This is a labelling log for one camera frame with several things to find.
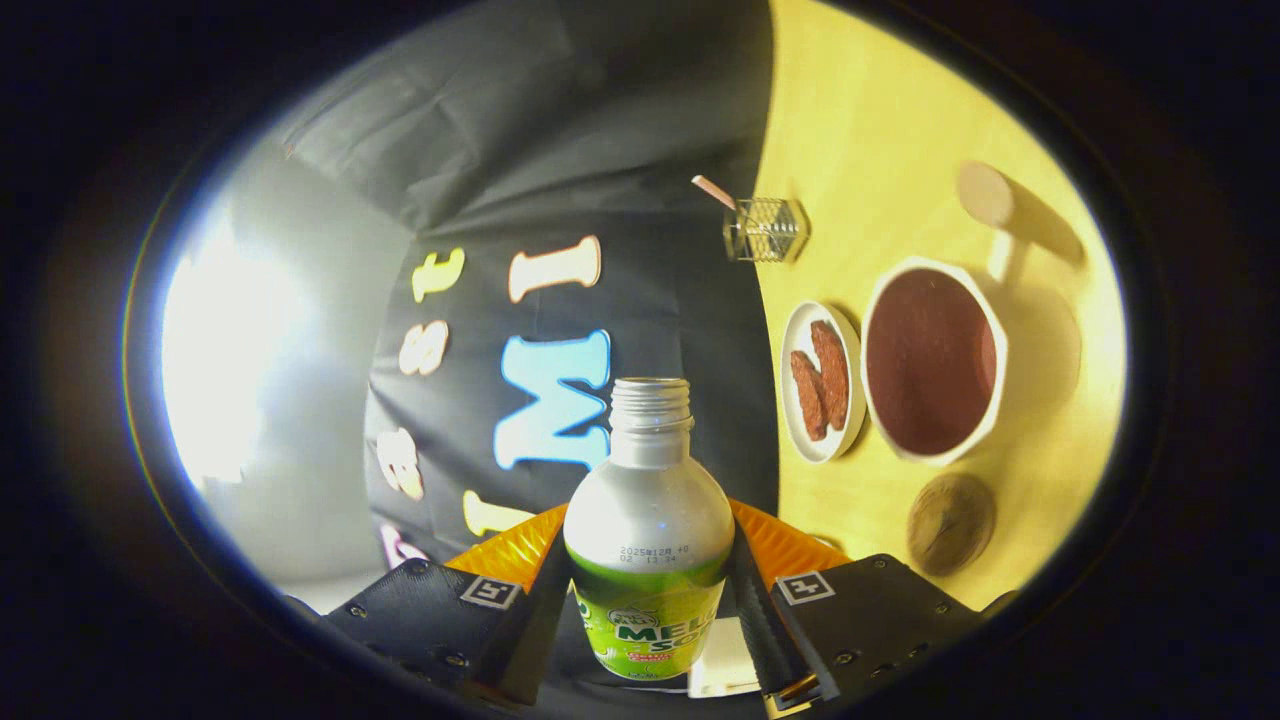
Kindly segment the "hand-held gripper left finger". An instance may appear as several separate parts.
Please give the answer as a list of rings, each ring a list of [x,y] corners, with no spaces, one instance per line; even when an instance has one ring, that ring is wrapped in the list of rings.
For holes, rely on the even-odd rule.
[[[383,705],[530,708],[571,583],[566,512],[549,509],[447,562],[406,559],[325,612],[294,596],[285,605]]]

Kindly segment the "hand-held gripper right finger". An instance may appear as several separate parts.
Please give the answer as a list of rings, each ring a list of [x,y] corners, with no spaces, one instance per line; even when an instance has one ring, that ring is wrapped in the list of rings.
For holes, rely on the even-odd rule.
[[[1015,598],[969,609],[887,553],[852,560],[730,501],[728,577],[765,705],[837,711],[924,670]]]

